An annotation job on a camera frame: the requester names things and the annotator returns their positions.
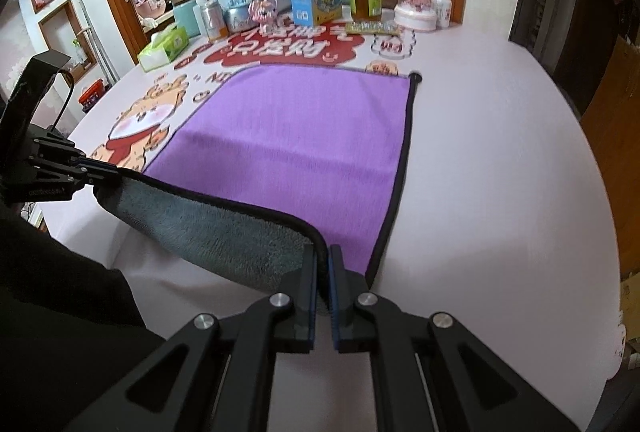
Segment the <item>green tissue pack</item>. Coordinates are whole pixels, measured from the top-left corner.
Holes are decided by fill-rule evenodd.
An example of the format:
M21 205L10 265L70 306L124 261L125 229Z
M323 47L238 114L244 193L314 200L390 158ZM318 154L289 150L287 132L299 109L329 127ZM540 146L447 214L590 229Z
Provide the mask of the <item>green tissue pack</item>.
M138 54L138 62L145 73L156 70L175 61L189 44L186 29L172 23L162 32L153 35L152 40Z

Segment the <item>red basket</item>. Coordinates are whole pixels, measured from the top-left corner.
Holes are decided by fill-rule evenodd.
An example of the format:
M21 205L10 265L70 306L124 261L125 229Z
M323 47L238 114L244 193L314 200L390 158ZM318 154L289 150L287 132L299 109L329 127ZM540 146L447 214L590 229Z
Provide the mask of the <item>red basket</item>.
M88 111L102 99L105 92L106 87L102 78L96 79L88 88L85 88L78 98L78 103L82 111L88 113Z

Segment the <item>purple and grey towel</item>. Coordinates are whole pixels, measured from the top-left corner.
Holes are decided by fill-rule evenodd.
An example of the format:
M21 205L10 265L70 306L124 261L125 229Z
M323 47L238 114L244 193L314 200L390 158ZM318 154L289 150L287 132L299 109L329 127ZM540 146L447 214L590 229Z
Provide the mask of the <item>purple and grey towel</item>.
M258 65L205 100L98 203L173 255L267 291L306 246L373 281L404 188L419 73Z

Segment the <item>white pill bottle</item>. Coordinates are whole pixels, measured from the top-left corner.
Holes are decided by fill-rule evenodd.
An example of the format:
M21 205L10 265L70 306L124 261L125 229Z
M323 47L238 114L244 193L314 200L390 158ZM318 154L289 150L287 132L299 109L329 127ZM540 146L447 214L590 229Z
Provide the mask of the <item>white pill bottle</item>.
M436 13L436 26L438 28L448 28L452 8L451 0L432 0L432 8Z

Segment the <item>clear plastic bottle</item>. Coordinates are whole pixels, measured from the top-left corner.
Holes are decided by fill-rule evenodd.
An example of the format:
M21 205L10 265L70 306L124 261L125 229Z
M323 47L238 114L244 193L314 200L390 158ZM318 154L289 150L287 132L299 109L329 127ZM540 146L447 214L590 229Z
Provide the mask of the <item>clear plastic bottle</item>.
M205 1L206 0L195 0L194 6L192 8L195 22L196 22L196 25L198 26L198 32L202 37L207 36L207 29L205 26L205 21L203 18L203 9L202 9L202 5L204 4Z

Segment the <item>castle snow globe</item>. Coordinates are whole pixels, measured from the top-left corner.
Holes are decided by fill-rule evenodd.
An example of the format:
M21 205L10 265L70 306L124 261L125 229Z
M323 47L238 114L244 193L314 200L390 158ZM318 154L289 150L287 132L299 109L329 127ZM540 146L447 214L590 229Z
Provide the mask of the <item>castle snow globe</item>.
M248 12L248 7L253 0L217 1L221 7L222 14L224 15L224 22L226 23L230 33L242 33L256 25L250 16L250 12Z

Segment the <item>teal round container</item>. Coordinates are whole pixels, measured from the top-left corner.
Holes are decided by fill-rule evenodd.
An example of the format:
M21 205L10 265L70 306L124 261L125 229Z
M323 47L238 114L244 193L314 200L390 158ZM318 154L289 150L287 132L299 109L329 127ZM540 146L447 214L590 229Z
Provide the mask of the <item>teal round container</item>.
M175 4L172 8L174 19L178 27L183 27L189 38L200 36L200 28L194 13L196 7L195 0Z

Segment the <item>blister pill pack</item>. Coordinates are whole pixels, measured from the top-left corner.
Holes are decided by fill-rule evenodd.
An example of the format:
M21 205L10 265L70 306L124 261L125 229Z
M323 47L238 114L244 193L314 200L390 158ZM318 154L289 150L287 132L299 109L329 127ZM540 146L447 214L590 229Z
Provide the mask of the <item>blister pill pack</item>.
M393 22L349 22L345 32L352 35L398 36L400 28Z

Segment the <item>pink block figurine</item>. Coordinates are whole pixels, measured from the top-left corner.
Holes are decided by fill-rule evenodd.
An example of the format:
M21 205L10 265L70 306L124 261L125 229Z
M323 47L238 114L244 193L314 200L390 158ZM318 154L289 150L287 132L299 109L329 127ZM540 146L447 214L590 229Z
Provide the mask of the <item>pink block figurine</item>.
M274 0L253 0L248 6L248 14L260 28L274 26L278 17L277 3Z

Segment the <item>printed pink tablecloth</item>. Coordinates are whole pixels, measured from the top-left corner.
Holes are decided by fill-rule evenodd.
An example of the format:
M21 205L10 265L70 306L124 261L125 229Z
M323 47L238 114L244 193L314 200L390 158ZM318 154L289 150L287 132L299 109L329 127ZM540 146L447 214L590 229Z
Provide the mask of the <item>printed pink tablecloth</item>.
M273 37L257 28L198 55L184 70L131 70L70 137L89 154L116 115L142 98L152 78L188 74L174 131L191 114L195 93L220 100L221 74L264 70L305 58L320 35ZM374 291L401 310L445 311L472 331L581 431L587 430L605 382L620 368L620 264L605 186L579 123L546 72L525 49L464 26L405 35L400 42L366 37L356 58L364 68L392 63L420 72L408 170ZM103 210L90 186L71 201L43 203L60 243L121 269L148 327L168 337L189 316L227 316L258 292L177 259ZM268 431L375 431L367 356L338 355L329 316L318 322L309 355L280 355Z

